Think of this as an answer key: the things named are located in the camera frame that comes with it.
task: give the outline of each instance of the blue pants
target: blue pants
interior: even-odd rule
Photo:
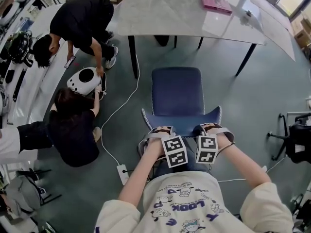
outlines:
[[[183,141],[187,149],[188,163],[173,168],[169,168],[167,161],[162,160],[155,171],[153,179],[164,174],[184,172],[184,171],[201,171],[211,174],[206,165],[195,162],[195,153],[191,150],[191,147],[189,146],[187,140],[183,139]]]

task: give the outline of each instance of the white t-shirt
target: white t-shirt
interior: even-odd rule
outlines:
[[[17,158],[20,151],[19,132],[17,128],[1,129],[0,159]]]
[[[253,189],[241,208],[243,222],[224,205],[217,180],[199,171],[172,173],[144,190],[145,215],[127,202],[111,200],[97,219],[95,233],[291,233],[289,209],[273,183]]]

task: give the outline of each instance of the woman in black shirt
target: woman in black shirt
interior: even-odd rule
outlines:
[[[99,92],[95,99],[86,98],[69,88],[60,89],[50,111],[48,134],[66,164],[84,166],[94,161],[99,154],[96,142],[101,129],[93,130],[92,122],[99,112]]]

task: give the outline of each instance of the hand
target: hand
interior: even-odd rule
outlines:
[[[205,124],[204,128],[208,126],[214,126],[214,124],[213,123]],[[207,133],[209,134],[215,134],[215,132],[216,132],[216,128],[211,128],[210,130],[207,131]],[[219,133],[217,134],[217,143],[218,143],[219,149],[221,149],[229,145],[231,142],[228,140],[228,138],[226,137],[224,133]]]
[[[102,86],[99,84],[98,86],[95,87],[96,92],[102,92]]]
[[[103,68],[103,66],[96,67],[96,72],[97,72],[98,76],[102,77],[104,75],[104,68]]]
[[[157,127],[157,130],[161,130],[161,129],[169,130],[169,128],[166,126]],[[148,141],[148,147],[147,147],[146,151],[152,151],[152,152],[156,153],[157,157],[165,154],[161,138],[150,138]]]
[[[70,60],[72,56],[73,56],[73,52],[69,52],[67,55],[67,62]]]

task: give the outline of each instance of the green floor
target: green floor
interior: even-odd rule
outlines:
[[[116,29],[118,9],[110,29]],[[201,70],[206,112],[222,106],[222,125],[234,134],[237,146],[259,165],[272,167],[271,155],[277,153],[281,140],[266,139],[268,131],[283,134],[279,113],[304,111],[305,98],[311,84],[310,68],[297,44],[293,42],[296,62],[277,45],[267,40],[266,46],[257,46],[239,77],[234,78],[250,44],[227,40],[204,39],[200,50],[197,37],[179,37],[173,48],[173,37],[166,47],[160,47],[153,36],[136,37],[137,56],[141,76],[136,94],[117,112],[103,129],[105,147],[133,169],[139,157],[137,145],[148,132],[141,116],[141,108],[151,111],[151,72],[158,67],[197,67]],[[136,87],[127,37],[116,35],[111,41],[119,48],[115,66],[107,71],[107,95],[101,101],[101,110],[94,126],[105,120],[124,103]],[[82,67],[95,66],[95,60],[78,52],[75,63],[65,72],[59,87]],[[72,168],[64,164],[55,149],[42,150],[36,163],[41,169],[53,171],[44,177],[44,186],[62,198],[43,206],[35,217],[39,223],[48,221],[59,232],[91,233],[97,215],[107,200],[116,199],[122,184],[115,161],[104,151],[100,142],[99,158],[93,163]],[[278,186],[284,203],[306,189],[311,179],[311,165],[294,164],[289,159],[275,167],[269,175]],[[237,170],[221,155],[213,165],[212,174],[218,180],[240,178]],[[250,191],[245,181],[220,184],[227,208],[233,214]]]

